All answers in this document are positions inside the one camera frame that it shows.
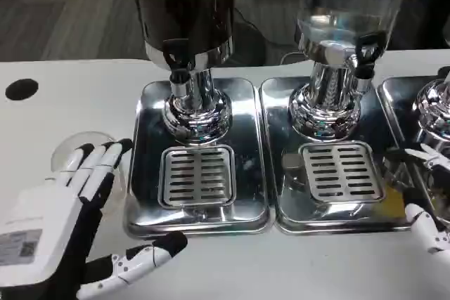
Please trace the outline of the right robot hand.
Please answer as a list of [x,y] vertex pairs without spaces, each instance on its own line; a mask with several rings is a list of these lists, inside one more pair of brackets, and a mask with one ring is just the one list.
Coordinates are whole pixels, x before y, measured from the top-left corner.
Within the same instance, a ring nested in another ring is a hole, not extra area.
[[[449,158],[425,143],[414,143],[405,148],[390,148],[385,159],[394,163],[421,164],[438,183],[449,182]],[[402,191],[406,220],[411,232],[430,254],[449,257],[449,229],[431,210],[425,193],[419,188]]]

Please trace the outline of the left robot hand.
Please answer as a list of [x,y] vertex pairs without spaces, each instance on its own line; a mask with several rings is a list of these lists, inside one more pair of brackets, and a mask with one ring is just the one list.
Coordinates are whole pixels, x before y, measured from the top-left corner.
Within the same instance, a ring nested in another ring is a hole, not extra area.
[[59,171],[20,192],[1,220],[2,299],[96,299],[147,276],[184,250],[175,231],[93,261],[88,255],[115,180],[133,143],[76,148]]

